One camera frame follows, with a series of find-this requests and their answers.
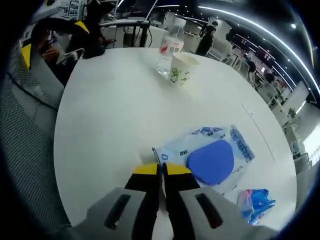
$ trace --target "plastic water bottle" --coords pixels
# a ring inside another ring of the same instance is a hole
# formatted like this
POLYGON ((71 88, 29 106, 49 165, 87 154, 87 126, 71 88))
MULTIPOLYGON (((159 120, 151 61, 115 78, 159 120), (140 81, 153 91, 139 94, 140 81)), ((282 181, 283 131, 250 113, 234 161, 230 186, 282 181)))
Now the plastic water bottle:
POLYGON ((184 26, 186 20, 175 17, 169 31, 164 34, 159 48, 159 59, 156 71, 167 76, 170 73, 171 60, 174 53, 180 53, 185 43, 184 26))

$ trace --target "cup with green print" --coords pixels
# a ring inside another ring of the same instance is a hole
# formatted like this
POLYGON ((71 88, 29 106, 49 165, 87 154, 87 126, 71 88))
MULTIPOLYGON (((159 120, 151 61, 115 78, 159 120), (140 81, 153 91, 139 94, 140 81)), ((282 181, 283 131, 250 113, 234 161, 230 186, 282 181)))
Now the cup with green print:
POLYGON ((182 86, 192 78, 198 65, 199 62, 189 54, 183 52, 174 53, 168 76, 169 81, 176 86, 182 86))

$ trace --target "blue oval lid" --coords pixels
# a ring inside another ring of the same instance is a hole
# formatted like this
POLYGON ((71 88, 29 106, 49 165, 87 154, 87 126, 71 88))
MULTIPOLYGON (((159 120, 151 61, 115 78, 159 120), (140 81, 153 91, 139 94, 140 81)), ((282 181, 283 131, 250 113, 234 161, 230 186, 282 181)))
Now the blue oval lid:
POLYGON ((225 180, 234 169, 235 157, 231 145, 218 140, 193 151, 186 166, 200 182, 214 186, 225 180))

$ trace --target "bottle label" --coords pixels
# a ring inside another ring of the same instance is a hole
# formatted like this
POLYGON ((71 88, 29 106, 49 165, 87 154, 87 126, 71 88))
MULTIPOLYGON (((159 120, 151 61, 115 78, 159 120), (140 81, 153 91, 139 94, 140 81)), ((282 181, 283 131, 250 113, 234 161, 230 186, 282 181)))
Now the bottle label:
POLYGON ((163 56, 172 56, 174 53, 181 53, 184 42, 174 37, 163 37, 159 52, 163 56))

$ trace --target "white round table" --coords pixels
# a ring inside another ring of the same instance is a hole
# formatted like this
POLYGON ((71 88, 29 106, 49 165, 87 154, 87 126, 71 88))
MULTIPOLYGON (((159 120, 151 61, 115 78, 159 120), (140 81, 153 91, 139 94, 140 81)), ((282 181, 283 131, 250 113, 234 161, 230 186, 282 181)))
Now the white round table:
MULTIPOLYGON (((276 204, 260 223, 281 229, 295 211, 296 172, 267 104, 230 66, 197 55, 195 76, 172 87, 155 71, 157 56, 151 48, 109 49, 75 66, 54 135, 56 181, 71 224, 84 220, 112 189, 124 187, 134 167, 155 162, 152 147, 199 127, 235 124, 255 154, 237 188, 268 189, 276 204)), ((170 222, 159 221, 154 239, 169 239, 163 233, 171 231, 162 228, 170 222)))

